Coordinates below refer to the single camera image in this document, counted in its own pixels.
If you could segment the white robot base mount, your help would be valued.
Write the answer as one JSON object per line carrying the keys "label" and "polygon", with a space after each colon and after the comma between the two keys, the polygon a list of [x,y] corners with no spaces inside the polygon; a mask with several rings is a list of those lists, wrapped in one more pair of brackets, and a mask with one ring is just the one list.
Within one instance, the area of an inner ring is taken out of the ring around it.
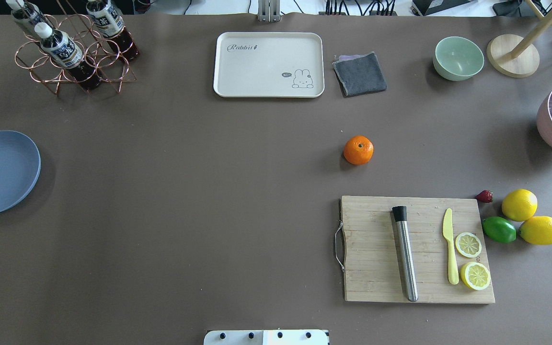
{"label": "white robot base mount", "polygon": [[328,330],[213,330],[207,332],[204,345],[329,345]]}

